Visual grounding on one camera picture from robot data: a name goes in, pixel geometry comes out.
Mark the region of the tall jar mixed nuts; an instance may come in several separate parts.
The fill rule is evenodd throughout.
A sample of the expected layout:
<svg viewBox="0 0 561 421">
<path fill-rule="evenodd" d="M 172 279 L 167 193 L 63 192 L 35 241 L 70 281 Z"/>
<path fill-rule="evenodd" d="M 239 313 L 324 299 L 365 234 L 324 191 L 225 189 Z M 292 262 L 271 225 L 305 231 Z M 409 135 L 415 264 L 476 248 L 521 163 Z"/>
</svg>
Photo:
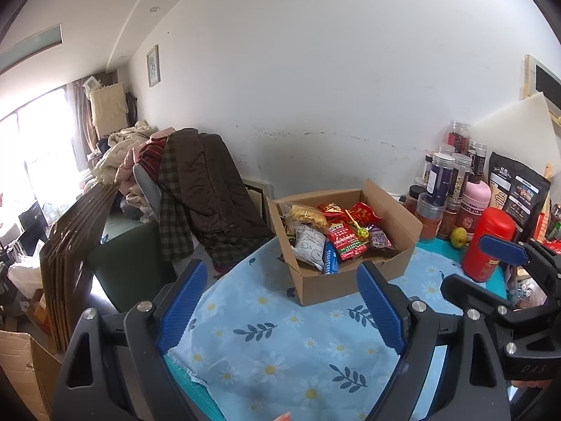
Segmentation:
<svg viewBox="0 0 561 421">
<path fill-rule="evenodd" d="M 448 197 L 460 201 L 465 191 L 466 182 L 472 170 L 472 159 L 468 155 L 454 153 L 454 169 L 448 191 Z"/>
</svg>

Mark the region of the wall picture frame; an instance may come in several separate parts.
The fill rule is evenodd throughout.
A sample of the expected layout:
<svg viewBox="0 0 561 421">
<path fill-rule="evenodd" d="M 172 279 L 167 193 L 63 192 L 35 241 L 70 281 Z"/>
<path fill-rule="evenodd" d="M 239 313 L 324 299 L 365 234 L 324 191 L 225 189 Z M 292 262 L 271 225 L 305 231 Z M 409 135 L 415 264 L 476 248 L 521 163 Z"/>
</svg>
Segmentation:
<svg viewBox="0 0 561 421">
<path fill-rule="evenodd" d="M 158 45 L 155 45 L 147 52 L 147 78 L 149 87 L 154 87 L 161 81 Z"/>
</svg>

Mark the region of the yellow waffle bread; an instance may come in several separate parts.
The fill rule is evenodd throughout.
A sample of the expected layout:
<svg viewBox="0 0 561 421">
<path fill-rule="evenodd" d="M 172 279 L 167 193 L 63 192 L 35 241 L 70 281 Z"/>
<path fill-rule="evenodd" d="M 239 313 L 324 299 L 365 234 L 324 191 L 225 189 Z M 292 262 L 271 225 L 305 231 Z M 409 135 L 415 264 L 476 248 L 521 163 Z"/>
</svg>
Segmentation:
<svg viewBox="0 0 561 421">
<path fill-rule="evenodd" d="M 295 224 L 305 224 L 318 231 L 323 232 L 328 227 L 328 221 L 322 214 L 322 211 L 308 205 L 298 203 L 291 204 L 289 217 Z"/>
</svg>

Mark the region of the brown quilted jacket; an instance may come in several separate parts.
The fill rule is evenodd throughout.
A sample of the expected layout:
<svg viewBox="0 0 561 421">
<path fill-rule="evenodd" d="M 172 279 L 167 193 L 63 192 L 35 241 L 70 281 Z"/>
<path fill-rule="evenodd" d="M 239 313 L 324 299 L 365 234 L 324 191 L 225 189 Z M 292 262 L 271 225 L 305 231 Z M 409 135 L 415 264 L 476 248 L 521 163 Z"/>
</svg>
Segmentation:
<svg viewBox="0 0 561 421">
<path fill-rule="evenodd" d="M 192 240 L 199 241 L 217 272 L 225 273 L 271 240 L 273 233 L 221 136 L 195 128 L 176 132 L 180 187 Z"/>
</svg>

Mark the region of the green apple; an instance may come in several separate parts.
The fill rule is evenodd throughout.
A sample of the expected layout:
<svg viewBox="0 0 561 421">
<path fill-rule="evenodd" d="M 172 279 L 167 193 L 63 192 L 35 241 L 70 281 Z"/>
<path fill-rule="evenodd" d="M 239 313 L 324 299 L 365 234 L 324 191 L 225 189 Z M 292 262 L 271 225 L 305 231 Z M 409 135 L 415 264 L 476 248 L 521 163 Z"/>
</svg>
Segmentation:
<svg viewBox="0 0 561 421">
<path fill-rule="evenodd" d="M 463 227 L 455 227 L 450 234 L 450 243 L 455 249 L 463 248 L 469 240 L 468 232 Z"/>
</svg>

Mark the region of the red crinkled snack bag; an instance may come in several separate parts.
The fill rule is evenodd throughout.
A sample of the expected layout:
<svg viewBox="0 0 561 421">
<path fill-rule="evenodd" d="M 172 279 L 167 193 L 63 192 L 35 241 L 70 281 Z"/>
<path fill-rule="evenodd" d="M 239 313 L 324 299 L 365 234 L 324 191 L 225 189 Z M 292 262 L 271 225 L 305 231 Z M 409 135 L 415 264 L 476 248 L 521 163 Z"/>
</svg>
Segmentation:
<svg viewBox="0 0 561 421">
<path fill-rule="evenodd" d="M 362 227 L 369 227 L 371 225 L 381 224 L 382 217 L 379 217 L 376 213 L 374 213 L 374 210 L 365 202 L 358 201 L 351 208 L 343 208 L 343 209 L 344 210 L 348 209 L 351 215 Z M 328 222 L 346 222 L 349 225 L 353 225 L 349 220 L 349 217 L 347 217 L 347 215 L 344 219 L 338 219 L 335 221 L 328 221 Z"/>
</svg>

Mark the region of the red tin canister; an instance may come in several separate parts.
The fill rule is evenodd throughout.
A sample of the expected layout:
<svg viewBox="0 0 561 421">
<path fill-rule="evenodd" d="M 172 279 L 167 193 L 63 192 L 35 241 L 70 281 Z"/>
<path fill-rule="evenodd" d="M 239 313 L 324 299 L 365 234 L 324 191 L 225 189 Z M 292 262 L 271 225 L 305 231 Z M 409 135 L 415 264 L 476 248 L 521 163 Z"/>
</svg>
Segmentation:
<svg viewBox="0 0 561 421">
<path fill-rule="evenodd" d="M 487 281 L 500 262 L 500 241 L 511 241 L 514 232 L 515 222 L 506 212 L 491 207 L 484 210 L 461 260 L 464 274 L 476 282 Z"/>
</svg>

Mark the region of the yellow lollipop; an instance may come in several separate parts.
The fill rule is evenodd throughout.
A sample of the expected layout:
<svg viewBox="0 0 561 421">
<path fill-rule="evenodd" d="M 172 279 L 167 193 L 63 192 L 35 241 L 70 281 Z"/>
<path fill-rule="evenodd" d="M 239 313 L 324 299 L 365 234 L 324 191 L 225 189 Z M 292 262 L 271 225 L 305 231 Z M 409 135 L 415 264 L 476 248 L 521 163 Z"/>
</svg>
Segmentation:
<svg viewBox="0 0 561 421">
<path fill-rule="evenodd" d="M 345 213 L 346 213 L 347 217 L 349 217 L 349 220 L 351 221 L 351 223 L 354 225 L 358 238 L 362 241 L 369 240 L 369 236 L 370 236 L 369 230 L 365 227 L 362 227 L 355 220 L 355 218 L 351 215 L 351 213 L 348 209 L 345 210 Z"/>
</svg>

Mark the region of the clear jar red powder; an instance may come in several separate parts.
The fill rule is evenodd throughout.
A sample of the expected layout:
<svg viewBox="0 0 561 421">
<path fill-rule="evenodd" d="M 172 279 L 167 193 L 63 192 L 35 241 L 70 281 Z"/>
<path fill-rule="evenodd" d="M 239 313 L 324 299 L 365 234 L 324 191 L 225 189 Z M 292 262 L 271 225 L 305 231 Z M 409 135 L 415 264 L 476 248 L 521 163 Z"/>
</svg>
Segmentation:
<svg viewBox="0 0 561 421">
<path fill-rule="evenodd" d="M 437 236 L 444 211 L 445 206 L 430 203 L 426 193 L 421 193 L 418 196 L 417 209 L 414 215 L 422 223 L 420 240 L 433 240 Z"/>
</svg>

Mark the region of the blue tablet tube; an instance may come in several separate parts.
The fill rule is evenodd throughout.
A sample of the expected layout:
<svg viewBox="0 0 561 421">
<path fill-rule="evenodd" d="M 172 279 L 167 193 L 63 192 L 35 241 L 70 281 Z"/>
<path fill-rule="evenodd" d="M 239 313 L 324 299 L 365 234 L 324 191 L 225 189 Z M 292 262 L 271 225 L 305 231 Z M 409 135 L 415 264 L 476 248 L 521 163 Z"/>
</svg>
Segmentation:
<svg viewBox="0 0 561 421">
<path fill-rule="evenodd" d="M 327 241 L 323 248 L 323 275 L 338 273 L 338 252 L 331 241 Z"/>
</svg>

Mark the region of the dark purple tall jar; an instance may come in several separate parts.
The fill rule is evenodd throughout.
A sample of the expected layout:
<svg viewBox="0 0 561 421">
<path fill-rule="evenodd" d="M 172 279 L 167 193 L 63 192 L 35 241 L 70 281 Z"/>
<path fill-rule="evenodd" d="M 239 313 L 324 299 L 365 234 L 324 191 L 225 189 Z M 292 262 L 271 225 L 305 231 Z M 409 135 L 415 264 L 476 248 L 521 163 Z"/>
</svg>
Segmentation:
<svg viewBox="0 0 561 421">
<path fill-rule="evenodd" d="M 426 193 L 427 202 L 442 206 L 446 201 L 454 171 L 454 158 L 451 155 L 436 152 L 433 155 Z"/>
</svg>

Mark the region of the small red cartoon snack bag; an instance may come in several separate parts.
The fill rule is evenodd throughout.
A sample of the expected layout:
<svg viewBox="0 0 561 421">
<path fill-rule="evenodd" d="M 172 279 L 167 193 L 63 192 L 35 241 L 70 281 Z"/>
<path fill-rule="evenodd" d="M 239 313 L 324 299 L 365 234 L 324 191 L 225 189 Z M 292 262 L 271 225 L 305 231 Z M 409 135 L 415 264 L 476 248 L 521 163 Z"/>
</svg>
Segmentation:
<svg viewBox="0 0 561 421">
<path fill-rule="evenodd" d="M 334 202 L 319 205 L 318 210 L 322 212 L 327 221 L 335 221 L 346 217 L 345 210 Z"/>
</svg>

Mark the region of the plaid green cloth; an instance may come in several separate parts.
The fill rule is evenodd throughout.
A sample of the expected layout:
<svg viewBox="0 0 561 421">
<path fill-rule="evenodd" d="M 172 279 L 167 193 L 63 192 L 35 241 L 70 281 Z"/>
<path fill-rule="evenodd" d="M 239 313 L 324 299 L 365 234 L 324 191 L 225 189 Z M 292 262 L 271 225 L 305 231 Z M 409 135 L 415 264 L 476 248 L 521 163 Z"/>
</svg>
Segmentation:
<svg viewBox="0 0 561 421">
<path fill-rule="evenodd" d="M 183 203 L 180 176 L 176 155 L 179 133 L 167 138 L 163 149 L 157 184 L 160 187 L 159 233 L 163 259 L 175 261 L 187 258 L 194 252 L 195 245 L 189 225 L 187 207 Z"/>
</svg>

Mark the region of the red spicy strip packet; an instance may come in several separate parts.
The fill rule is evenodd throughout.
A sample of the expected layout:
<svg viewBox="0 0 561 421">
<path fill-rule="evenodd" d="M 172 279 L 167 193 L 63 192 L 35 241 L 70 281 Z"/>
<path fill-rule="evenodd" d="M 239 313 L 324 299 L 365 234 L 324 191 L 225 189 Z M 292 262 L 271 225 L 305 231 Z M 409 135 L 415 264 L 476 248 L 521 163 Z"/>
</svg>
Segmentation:
<svg viewBox="0 0 561 421">
<path fill-rule="evenodd" d="M 342 261 L 358 258 L 367 251 L 367 245 L 346 222 L 331 223 L 328 237 Z"/>
</svg>

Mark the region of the cardboard box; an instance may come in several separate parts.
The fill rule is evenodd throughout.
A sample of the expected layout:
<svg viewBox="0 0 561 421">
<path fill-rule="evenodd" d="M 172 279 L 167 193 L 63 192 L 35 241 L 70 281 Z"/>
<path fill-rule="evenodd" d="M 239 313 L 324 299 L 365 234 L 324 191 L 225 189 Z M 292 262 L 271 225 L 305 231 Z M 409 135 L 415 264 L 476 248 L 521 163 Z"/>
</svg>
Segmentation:
<svg viewBox="0 0 561 421">
<path fill-rule="evenodd" d="M 371 261 L 385 279 L 402 276 L 422 224 L 371 180 L 269 200 L 270 218 L 299 304 L 311 306 L 358 291 L 358 265 Z"/>
</svg>

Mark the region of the silver purple snack bag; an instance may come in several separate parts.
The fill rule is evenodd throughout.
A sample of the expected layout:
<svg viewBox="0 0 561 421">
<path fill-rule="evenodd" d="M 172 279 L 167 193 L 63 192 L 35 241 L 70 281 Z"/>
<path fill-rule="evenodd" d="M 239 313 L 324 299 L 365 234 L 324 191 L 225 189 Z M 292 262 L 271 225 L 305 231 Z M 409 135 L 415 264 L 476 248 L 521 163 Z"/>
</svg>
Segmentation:
<svg viewBox="0 0 561 421">
<path fill-rule="evenodd" d="M 394 250 L 394 245 L 381 228 L 371 225 L 368 227 L 368 232 L 369 244 L 372 248 L 378 250 Z"/>
</svg>

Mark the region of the tall jar dark berries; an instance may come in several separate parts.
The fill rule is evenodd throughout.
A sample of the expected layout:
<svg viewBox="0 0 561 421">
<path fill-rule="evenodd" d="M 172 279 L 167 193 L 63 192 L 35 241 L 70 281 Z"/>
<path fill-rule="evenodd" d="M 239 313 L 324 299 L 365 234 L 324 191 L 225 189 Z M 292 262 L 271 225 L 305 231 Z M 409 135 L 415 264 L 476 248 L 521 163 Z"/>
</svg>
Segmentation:
<svg viewBox="0 0 561 421">
<path fill-rule="evenodd" d="M 466 155 L 470 140 L 470 126 L 467 123 L 451 121 L 447 135 L 447 144 L 454 147 L 455 153 Z"/>
</svg>

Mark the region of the pink lidded jar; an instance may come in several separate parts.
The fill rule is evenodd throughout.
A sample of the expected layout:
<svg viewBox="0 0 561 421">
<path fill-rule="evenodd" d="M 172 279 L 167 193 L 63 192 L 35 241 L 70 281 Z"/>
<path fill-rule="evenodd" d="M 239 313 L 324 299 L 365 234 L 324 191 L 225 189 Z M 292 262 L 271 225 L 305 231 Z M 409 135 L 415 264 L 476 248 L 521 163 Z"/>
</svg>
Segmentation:
<svg viewBox="0 0 561 421">
<path fill-rule="evenodd" d="M 486 182 L 468 181 L 460 202 L 455 226 L 464 228 L 468 237 L 473 237 L 475 228 L 483 211 L 488 208 L 490 200 L 491 189 Z"/>
</svg>

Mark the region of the folded cardboard stack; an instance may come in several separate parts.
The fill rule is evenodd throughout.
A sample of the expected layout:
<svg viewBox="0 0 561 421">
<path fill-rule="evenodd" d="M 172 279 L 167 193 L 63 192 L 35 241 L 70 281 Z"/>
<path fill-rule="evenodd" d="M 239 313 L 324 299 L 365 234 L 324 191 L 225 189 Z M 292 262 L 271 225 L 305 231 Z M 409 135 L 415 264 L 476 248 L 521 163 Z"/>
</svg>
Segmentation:
<svg viewBox="0 0 561 421">
<path fill-rule="evenodd" d="M 58 353 L 66 351 L 86 308 L 92 274 L 84 264 L 101 242 L 117 192 L 116 185 L 92 186 L 55 222 L 40 251 L 50 334 Z"/>
</svg>

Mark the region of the black stand-up pouch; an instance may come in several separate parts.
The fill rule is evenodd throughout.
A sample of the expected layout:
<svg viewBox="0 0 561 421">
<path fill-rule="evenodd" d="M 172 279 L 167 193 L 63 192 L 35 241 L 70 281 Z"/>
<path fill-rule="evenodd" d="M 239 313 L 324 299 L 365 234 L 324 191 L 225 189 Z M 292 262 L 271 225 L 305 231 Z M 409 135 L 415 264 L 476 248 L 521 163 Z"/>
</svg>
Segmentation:
<svg viewBox="0 0 561 421">
<path fill-rule="evenodd" d="M 513 219 L 516 241 L 528 241 L 549 194 L 550 181 L 522 162 L 495 152 L 490 156 L 488 180 L 490 207 Z"/>
</svg>

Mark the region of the white croissant bread bag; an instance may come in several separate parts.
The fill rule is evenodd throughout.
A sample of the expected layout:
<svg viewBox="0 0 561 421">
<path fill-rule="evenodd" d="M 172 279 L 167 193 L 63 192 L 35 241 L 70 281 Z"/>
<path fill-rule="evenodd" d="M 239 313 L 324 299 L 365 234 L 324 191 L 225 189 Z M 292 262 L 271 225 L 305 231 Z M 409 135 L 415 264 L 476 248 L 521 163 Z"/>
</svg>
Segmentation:
<svg viewBox="0 0 561 421">
<path fill-rule="evenodd" d="M 326 237 L 322 232 L 307 224 L 299 224 L 296 227 L 296 238 L 293 245 L 295 258 L 321 272 L 324 268 L 323 251 L 325 242 Z"/>
</svg>

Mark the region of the clear jar brown spice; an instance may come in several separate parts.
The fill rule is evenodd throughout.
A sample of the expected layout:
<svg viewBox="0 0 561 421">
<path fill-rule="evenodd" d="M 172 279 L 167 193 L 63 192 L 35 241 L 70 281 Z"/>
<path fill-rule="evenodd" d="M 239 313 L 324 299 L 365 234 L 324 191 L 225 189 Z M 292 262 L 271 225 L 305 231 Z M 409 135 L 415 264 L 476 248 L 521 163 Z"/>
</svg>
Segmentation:
<svg viewBox="0 0 561 421">
<path fill-rule="evenodd" d="M 451 233 L 454 231 L 455 223 L 457 222 L 460 206 L 460 201 L 454 198 L 447 198 L 444 215 L 437 231 L 438 239 L 447 240 L 450 237 Z"/>
</svg>

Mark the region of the blue floral tablecloth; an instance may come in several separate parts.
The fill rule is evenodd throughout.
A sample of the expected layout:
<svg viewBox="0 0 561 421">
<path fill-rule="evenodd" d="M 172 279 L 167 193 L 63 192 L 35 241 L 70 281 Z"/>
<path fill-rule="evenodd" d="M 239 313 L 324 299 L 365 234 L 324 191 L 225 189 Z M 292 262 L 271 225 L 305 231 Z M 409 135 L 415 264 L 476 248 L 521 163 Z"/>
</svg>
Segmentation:
<svg viewBox="0 0 561 421">
<path fill-rule="evenodd" d="M 299 304 L 276 240 L 202 296 L 165 361 L 213 420 L 363 420 L 398 361 L 360 295 Z"/>
</svg>

